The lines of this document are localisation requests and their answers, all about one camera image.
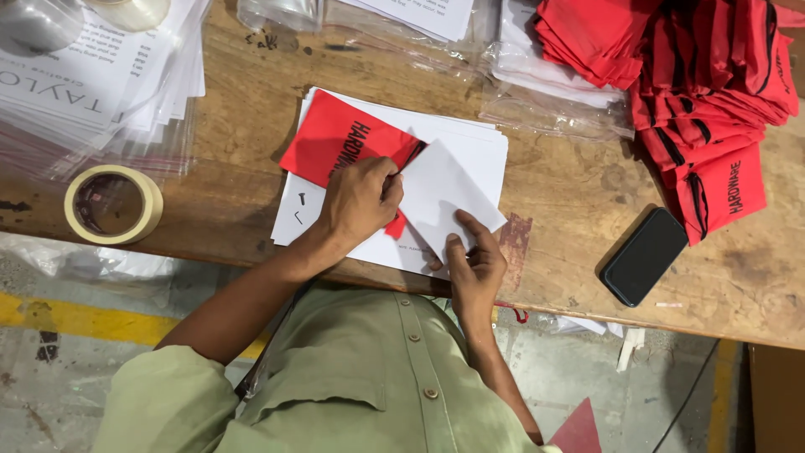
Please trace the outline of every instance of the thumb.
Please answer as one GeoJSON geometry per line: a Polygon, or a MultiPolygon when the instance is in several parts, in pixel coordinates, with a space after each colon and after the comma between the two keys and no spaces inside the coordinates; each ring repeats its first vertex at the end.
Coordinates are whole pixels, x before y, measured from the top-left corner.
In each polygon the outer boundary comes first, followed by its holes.
{"type": "Polygon", "coordinates": [[[400,202],[403,200],[403,194],[403,175],[397,173],[391,178],[391,184],[389,184],[383,194],[381,206],[388,207],[389,209],[393,208],[396,211],[400,206],[400,202]]]}
{"type": "Polygon", "coordinates": [[[456,233],[450,233],[447,239],[447,256],[448,256],[448,269],[452,278],[467,275],[467,272],[473,270],[469,268],[467,263],[467,249],[461,242],[461,238],[456,233]]]}

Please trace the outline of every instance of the smartphone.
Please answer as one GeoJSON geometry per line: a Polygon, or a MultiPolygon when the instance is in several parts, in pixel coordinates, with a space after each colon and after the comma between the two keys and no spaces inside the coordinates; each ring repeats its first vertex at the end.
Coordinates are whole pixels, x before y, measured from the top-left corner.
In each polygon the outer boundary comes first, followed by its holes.
{"type": "Polygon", "coordinates": [[[665,208],[640,223],[598,278],[624,305],[636,307],[687,246],[685,228],[665,208]]]}

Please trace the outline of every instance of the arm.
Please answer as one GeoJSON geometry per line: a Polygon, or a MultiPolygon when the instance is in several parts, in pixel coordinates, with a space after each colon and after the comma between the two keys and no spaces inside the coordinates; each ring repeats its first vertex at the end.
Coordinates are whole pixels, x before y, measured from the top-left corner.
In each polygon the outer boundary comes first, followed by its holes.
{"type": "MultiPolygon", "coordinates": [[[[478,243],[468,254],[457,235],[447,237],[452,305],[467,338],[469,366],[509,405],[531,440],[542,445],[543,436],[537,422],[522,400],[492,332],[492,308],[506,273],[506,258],[489,230],[472,215],[458,210],[456,218],[475,235],[478,243]]],[[[431,263],[433,270],[441,266],[438,260],[431,263]]]]}
{"type": "Polygon", "coordinates": [[[330,179],[313,225],[265,263],[248,271],[190,313],[156,346],[190,346],[228,364],[266,328],[283,303],[316,274],[337,264],[390,222],[403,199],[403,177],[389,158],[360,160],[330,179]]]}

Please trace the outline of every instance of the hand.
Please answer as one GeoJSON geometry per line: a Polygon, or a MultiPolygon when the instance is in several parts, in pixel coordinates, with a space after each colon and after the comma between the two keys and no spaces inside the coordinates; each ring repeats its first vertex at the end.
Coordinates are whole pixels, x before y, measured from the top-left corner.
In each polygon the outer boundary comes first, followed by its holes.
{"type": "MultiPolygon", "coordinates": [[[[447,237],[452,306],[464,333],[470,338],[486,330],[491,332],[492,308],[508,264],[492,233],[471,214],[457,210],[456,220],[475,236],[478,244],[467,253],[458,235],[451,233],[447,237]]],[[[430,264],[434,271],[441,267],[438,259],[430,264]]]]}
{"type": "Polygon", "coordinates": [[[330,177],[314,227],[339,244],[344,256],[394,219],[403,200],[403,175],[397,171],[388,157],[370,157],[330,177]]]}

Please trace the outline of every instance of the green shirt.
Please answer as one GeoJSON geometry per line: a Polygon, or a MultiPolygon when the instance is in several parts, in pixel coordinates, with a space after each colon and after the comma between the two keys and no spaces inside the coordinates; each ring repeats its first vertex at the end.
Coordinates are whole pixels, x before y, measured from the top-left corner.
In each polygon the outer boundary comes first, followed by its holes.
{"type": "Polygon", "coordinates": [[[424,297],[317,285],[277,334],[269,379],[240,417],[221,364],[165,347],[114,376],[93,451],[543,451],[465,348],[424,297]]]}

